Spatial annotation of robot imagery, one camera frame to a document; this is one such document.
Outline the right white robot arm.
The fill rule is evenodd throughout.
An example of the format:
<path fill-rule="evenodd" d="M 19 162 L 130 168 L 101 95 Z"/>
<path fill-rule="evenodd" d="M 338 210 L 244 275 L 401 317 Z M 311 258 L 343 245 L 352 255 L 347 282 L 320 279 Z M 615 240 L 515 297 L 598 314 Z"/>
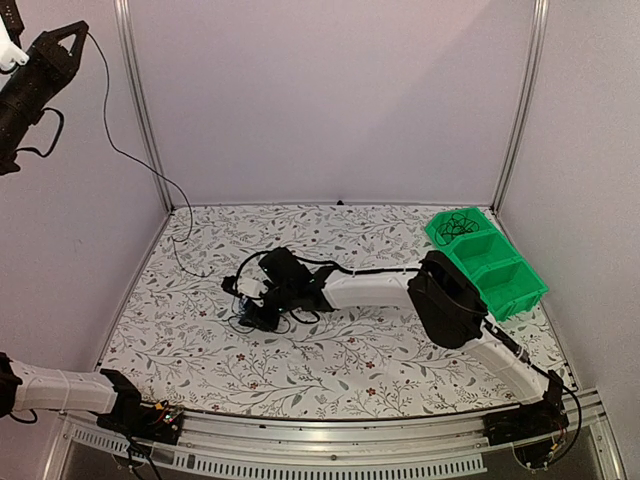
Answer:
<path fill-rule="evenodd" d="M 469 354 L 497 376 L 523 407 L 517 427 L 537 436 L 552 424 L 565 391 L 561 377 L 534 365 L 526 349 L 489 319 L 479 290 L 441 251 L 415 265 L 348 269 L 332 260 L 304 259 L 286 247 L 254 255 L 265 279 L 240 272 L 224 278 L 223 290 L 240 299 L 244 321 L 276 330 L 296 310 L 319 313 L 355 307 L 413 311 L 438 347 Z"/>

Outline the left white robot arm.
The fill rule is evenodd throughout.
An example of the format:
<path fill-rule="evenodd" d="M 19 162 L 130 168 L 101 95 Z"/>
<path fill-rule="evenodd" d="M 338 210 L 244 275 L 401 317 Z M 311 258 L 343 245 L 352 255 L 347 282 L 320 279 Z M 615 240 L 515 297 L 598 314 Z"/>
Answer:
<path fill-rule="evenodd" d="M 1 3 L 1 73 L 9 79 L 1 88 L 1 174 L 20 171 L 21 152 L 46 158 L 59 141 L 65 118 L 58 116 L 58 130 L 51 146 L 42 152 L 21 145 L 32 126 L 50 108 L 48 103 L 65 89 L 79 71 L 89 26 L 78 21 L 42 32 L 28 49 L 20 36 L 24 23 L 17 3 Z M 1 415 L 21 411 L 87 411 L 101 422 L 121 426 L 128 434 L 148 426 L 148 412 L 141 393 L 126 377 L 103 369 L 98 373 L 41 368 L 1 355 Z"/>

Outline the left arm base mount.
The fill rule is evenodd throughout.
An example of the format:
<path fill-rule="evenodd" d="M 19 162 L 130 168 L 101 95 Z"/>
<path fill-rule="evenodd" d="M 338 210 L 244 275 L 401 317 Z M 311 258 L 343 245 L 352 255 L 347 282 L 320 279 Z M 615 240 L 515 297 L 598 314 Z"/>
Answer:
<path fill-rule="evenodd" d="M 185 409 L 167 401 L 141 404 L 118 401 L 109 413 L 98 414 L 96 424 L 125 437 L 176 445 L 184 424 Z"/>

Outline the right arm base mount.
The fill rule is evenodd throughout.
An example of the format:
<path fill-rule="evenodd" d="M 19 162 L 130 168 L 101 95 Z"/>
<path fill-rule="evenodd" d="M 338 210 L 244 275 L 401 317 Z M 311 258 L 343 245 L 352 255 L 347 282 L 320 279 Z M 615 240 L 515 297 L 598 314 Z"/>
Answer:
<path fill-rule="evenodd" d="M 483 416 L 483 435 L 500 445 L 550 434 L 569 426 L 564 403 L 542 400 Z"/>

